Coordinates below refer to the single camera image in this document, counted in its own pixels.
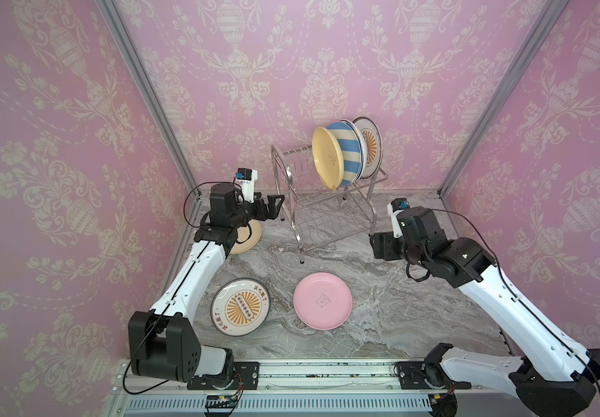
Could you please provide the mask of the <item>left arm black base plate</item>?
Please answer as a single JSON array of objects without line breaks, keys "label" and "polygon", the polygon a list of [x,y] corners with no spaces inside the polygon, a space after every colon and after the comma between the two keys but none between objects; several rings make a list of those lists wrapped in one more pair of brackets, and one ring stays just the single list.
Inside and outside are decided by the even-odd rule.
[{"label": "left arm black base plate", "polygon": [[194,376],[187,383],[187,389],[196,390],[236,390],[243,386],[244,390],[258,388],[260,363],[257,361],[235,361],[227,363],[225,370],[218,375]]}]

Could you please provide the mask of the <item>yellow plate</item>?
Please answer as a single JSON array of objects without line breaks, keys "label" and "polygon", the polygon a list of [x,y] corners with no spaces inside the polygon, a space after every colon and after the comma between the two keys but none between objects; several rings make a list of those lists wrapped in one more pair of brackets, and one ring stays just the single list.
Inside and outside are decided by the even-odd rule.
[{"label": "yellow plate", "polygon": [[323,127],[312,136],[312,156],[322,182],[328,189],[337,189],[344,176],[343,153],[338,139]]}]

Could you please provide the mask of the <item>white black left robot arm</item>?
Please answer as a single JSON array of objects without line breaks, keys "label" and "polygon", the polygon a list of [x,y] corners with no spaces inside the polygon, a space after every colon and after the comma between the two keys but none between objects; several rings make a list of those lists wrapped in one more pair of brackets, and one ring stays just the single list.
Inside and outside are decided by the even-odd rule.
[{"label": "white black left robot arm", "polygon": [[262,196],[251,180],[212,183],[209,210],[196,227],[185,264],[159,300],[129,320],[126,373],[185,384],[199,378],[232,380],[232,351],[202,344],[193,329],[194,317],[208,284],[232,252],[239,229],[253,220],[277,219],[284,200],[283,195]]}]

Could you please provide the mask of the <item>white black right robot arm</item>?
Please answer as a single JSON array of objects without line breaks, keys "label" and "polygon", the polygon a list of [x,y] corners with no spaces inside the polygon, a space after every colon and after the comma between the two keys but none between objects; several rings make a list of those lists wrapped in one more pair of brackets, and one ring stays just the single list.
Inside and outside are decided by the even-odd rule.
[{"label": "white black right robot arm", "polygon": [[537,416],[576,416],[600,401],[600,349],[588,349],[564,333],[507,278],[484,238],[449,239],[435,210],[404,198],[389,203],[392,229],[375,233],[374,256],[425,269],[480,306],[518,346],[519,356],[493,356],[437,344],[421,375],[430,387],[459,384],[509,394]]}]

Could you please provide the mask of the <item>blue white striped plate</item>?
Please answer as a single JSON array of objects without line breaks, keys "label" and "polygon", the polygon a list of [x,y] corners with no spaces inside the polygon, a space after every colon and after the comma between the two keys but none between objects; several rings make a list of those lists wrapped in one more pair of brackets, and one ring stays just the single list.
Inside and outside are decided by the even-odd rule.
[{"label": "blue white striped plate", "polygon": [[364,169],[361,140],[351,122],[334,122],[328,130],[336,137],[343,157],[343,180],[339,187],[350,186],[360,178]]}]

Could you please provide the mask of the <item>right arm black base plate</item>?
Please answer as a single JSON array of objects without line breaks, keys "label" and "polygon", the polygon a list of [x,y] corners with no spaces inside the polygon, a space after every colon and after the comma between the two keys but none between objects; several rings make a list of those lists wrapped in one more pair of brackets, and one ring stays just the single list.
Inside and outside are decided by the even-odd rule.
[{"label": "right arm black base plate", "polygon": [[455,382],[450,380],[446,373],[433,364],[427,365],[424,361],[399,361],[395,364],[394,375],[397,377],[401,389],[433,389],[433,390],[469,390],[469,382]]}]

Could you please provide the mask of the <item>pink plate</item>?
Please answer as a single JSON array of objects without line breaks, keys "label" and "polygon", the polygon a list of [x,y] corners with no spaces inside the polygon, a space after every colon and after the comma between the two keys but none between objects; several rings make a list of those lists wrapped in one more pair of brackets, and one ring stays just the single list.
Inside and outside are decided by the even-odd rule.
[{"label": "pink plate", "polygon": [[344,280],[331,273],[317,272],[298,283],[293,306],[304,324],[327,331],[342,326],[349,319],[353,298]]}]

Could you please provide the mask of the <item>cream plate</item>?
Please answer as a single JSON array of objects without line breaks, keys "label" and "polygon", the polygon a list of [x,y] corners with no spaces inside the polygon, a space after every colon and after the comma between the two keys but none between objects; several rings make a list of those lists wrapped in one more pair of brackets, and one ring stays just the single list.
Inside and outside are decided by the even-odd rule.
[{"label": "cream plate", "polygon": [[231,253],[241,254],[254,248],[262,237],[262,225],[258,220],[251,220],[249,223],[237,229],[236,243],[233,245]]}]

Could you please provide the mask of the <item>orange sunburst plate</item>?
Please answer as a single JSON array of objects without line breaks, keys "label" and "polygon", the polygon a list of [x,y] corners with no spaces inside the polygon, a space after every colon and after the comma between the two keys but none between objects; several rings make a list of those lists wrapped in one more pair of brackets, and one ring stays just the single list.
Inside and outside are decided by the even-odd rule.
[{"label": "orange sunburst plate", "polygon": [[368,179],[378,172],[383,161],[382,136],[374,121],[367,116],[359,116],[353,123],[366,143],[366,165],[364,165],[361,178]]},{"label": "orange sunburst plate", "polygon": [[259,281],[241,278],[225,284],[211,304],[211,321],[222,334],[249,335],[259,329],[270,313],[270,292]]}]

